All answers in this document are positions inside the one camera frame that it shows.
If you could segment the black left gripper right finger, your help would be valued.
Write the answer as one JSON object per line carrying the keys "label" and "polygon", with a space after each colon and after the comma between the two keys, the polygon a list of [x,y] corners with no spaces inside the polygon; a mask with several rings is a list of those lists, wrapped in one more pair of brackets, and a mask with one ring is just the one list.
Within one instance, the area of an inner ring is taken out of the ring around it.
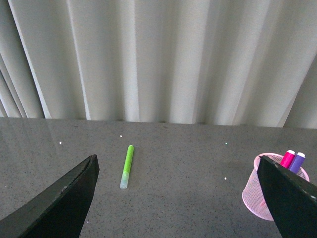
{"label": "black left gripper right finger", "polygon": [[267,156],[257,174],[264,200],[283,238],[317,236],[317,187]]}

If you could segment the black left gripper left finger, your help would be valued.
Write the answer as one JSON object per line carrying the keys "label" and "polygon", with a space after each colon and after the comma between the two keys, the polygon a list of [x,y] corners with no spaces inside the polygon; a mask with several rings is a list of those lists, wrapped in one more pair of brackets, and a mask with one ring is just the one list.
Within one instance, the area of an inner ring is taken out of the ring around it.
{"label": "black left gripper left finger", "polygon": [[2,238],[77,238],[90,209],[99,175],[96,155],[0,222]]}

